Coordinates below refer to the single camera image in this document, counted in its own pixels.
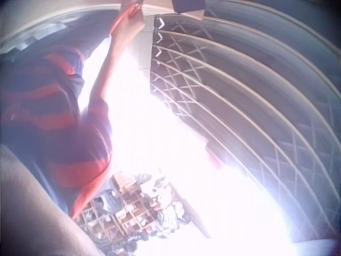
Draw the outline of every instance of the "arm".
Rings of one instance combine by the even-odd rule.
[[[99,99],[105,101],[107,88],[110,84],[110,77],[113,74],[120,56],[122,55],[126,46],[143,29],[143,27],[143,14],[140,10],[131,19],[124,17],[117,28],[112,32],[109,52],[92,88],[90,94],[90,103],[96,102]]]

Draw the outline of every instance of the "person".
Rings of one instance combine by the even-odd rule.
[[[121,11],[130,3],[124,0]],[[80,113],[77,98],[84,85],[84,61],[109,36],[117,14],[91,12],[42,38],[16,57],[14,68],[2,79],[2,145],[72,218],[110,177],[106,92],[122,52],[144,27],[141,10],[119,22],[88,107]]]

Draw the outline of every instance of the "hand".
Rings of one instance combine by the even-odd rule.
[[[144,26],[142,11],[138,10],[132,18],[127,16],[122,17],[111,36],[117,43],[122,45],[122,47],[126,47]]]

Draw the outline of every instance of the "striped shirt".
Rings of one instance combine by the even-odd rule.
[[[83,61],[60,47],[16,66],[1,85],[2,144],[72,217],[109,178],[112,155],[108,105],[79,111]]]

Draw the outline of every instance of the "bright light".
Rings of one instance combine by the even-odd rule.
[[[81,108],[87,104],[109,42],[104,41],[86,62]],[[205,152],[206,141],[150,95],[147,76],[138,69],[132,51],[126,51],[109,91],[114,159],[131,173],[161,166],[199,212],[213,239],[198,243],[200,238],[189,235],[186,228],[186,233],[174,236],[178,238],[148,242],[159,247],[151,247],[146,255],[292,255],[276,203],[238,169],[215,170]]]

